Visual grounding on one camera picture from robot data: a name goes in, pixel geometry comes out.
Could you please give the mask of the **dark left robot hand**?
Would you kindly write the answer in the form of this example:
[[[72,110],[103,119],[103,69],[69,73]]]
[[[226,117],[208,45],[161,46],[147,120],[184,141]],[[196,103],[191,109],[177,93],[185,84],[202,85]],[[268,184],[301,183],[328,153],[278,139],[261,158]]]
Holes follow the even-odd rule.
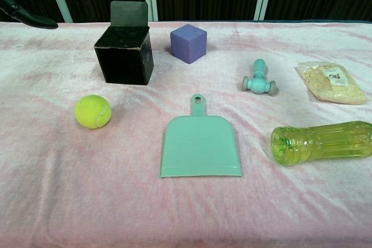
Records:
[[[15,0],[1,0],[1,10],[11,18],[28,26],[45,29],[58,28],[55,21],[29,12],[26,8],[17,4]]]

